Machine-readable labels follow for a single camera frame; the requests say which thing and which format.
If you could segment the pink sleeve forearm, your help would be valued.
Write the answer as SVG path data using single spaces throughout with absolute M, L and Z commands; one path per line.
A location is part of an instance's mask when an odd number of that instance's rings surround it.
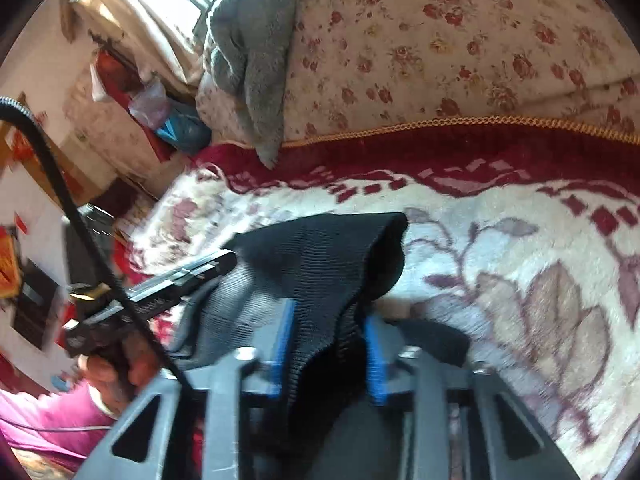
M 78 471 L 111 428 L 114 417 L 94 402 L 96 390 L 81 382 L 70 392 L 31 396 L 1 391 L 1 433 L 10 448 L 33 452 L 58 465 Z

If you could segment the person left hand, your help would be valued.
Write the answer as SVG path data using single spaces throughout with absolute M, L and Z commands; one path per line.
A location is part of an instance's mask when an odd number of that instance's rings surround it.
M 145 338 L 130 333 L 119 343 L 125 365 L 114 358 L 92 354 L 80 356 L 77 364 L 91 388 L 92 400 L 105 413 L 117 418 L 132 399 L 157 375 L 162 363 Z

